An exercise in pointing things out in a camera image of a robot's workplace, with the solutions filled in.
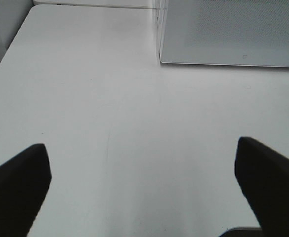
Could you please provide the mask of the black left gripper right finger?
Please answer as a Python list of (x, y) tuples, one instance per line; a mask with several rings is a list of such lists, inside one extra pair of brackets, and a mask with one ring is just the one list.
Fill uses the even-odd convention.
[(289, 158), (240, 137), (235, 177), (266, 237), (289, 237)]

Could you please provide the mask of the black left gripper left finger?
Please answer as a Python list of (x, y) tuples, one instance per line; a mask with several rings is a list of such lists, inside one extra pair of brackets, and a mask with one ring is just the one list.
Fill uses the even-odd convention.
[(44, 144), (33, 144), (0, 165), (0, 237), (25, 237), (52, 175)]

